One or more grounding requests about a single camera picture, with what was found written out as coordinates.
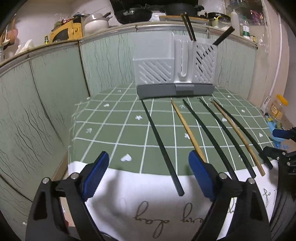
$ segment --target white plastic bag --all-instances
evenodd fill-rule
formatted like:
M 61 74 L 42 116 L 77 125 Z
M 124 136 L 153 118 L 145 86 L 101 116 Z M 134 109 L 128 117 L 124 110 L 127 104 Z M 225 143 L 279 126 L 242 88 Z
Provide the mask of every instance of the white plastic bag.
M 29 49 L 33 49 L 34 48 L 34 42 L 33 40 L 28 40 L 25 44 L 20 44 L 18 47 L 17 47 L 17 51 L 15 52 L 15 55 L 19 54 L 19 53 L 22 53 L 22 52 L 25 52 Z

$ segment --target black pan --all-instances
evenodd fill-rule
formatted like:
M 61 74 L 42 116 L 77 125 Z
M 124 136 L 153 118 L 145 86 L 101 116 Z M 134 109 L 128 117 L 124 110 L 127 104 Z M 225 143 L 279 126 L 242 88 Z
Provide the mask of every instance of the black pan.
M 163 7 L 166 15 L 180 16 L 181 13 L 187 13 L 190 17 L 197 17 L 197 12 L 204 10 L 205 8 L 200 5 L 195 7 L 187 3 L 171 3 Z
M 145 8 L 130 8 L 115 13 L 118 22 L 122 24 L 146 22 L 151 19 L 152 12 Z

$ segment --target yellow microwave oven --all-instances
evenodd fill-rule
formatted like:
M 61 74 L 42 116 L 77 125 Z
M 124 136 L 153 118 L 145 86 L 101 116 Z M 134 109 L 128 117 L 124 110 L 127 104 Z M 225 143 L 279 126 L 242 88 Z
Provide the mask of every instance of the yellow microwave oven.
M 83 17 L 76 17 L 71 21 L 57 27 L 50 33 L 50 42 L 61 40 L 74 40 L 83 37 Z

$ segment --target gray base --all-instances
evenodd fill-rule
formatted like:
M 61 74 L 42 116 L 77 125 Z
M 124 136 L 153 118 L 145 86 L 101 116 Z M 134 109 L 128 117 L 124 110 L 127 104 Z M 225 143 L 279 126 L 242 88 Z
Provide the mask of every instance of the gray base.
M 151 84 L 138 85 L 137 94 L 140 99 L 160 97 L 181 97 L 212 95 L 212 84 Z

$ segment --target yellow lid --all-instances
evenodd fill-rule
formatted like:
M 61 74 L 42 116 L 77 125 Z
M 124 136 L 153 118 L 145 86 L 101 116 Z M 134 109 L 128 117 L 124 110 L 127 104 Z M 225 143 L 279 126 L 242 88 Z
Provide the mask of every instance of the yellow lid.
M 281 95 L 276 95 L 277 96 L 277 98 L 281 101 L 281 103 L 283 103 L 285 106 L 287 106 L 288 105 L 288 101 L 285 99 L 285 97 L 283 97 L 283 96 L 281 96 Z

